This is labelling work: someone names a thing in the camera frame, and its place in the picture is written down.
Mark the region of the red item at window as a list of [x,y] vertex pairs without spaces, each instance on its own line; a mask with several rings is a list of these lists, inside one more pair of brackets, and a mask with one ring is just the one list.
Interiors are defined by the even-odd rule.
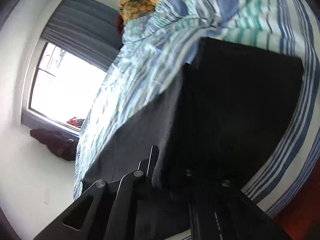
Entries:
[[84,123],[84,119],[73,117],[67,121],[67,124],[81,128]]

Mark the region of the black pants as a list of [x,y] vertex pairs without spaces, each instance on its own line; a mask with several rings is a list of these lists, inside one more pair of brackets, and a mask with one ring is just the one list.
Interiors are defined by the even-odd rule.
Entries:
[[242,189],[285,135],[303,74],[298,57],[202,38],[192,63],[112,135],[85,173],[83,188],[121,179],[156,145],[152,187],[138,203],[135,239],[187,231],[186,170],[233,170]]

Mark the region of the striped blue green bedsheet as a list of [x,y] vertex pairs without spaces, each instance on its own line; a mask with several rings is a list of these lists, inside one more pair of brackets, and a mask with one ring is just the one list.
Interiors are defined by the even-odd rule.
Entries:
[[302,92],[291,125],[243,192],[271,217],[309,177],[319,158],[319,21],[305,0],[159,0],[148,16],[124,28],[81,130],[73,197],[115,131],[171,83],[196,54],[202,37],[267,49],[302,59]]

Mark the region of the dark clothes hanging on wall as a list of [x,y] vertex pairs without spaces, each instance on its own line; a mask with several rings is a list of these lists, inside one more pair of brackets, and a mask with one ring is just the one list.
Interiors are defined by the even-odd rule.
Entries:
[[62,135],[59,131],[32,129],[30,136],[47,146],[55,156],[66,161],[75,161],[78,142]]

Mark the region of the red black hat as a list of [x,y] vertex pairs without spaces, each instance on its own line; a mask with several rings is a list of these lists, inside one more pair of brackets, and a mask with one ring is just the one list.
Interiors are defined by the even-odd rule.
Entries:
[[116,21],[116,33],[119,35],[122,34],[123,29],[124,29],[124,21],[122,16],[119,14]]

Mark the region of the red fleece garment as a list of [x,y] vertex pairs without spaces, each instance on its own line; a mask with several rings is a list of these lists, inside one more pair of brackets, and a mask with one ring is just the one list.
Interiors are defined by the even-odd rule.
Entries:
[[292,239],[319,237],[319,166],[295,197],[273,219]]

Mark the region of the blue curtain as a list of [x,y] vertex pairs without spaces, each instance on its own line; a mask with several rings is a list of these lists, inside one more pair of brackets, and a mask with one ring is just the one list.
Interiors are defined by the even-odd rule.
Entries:
[[62,0],[41,38],[106,72],[123,45],[117,16],[94,0]]

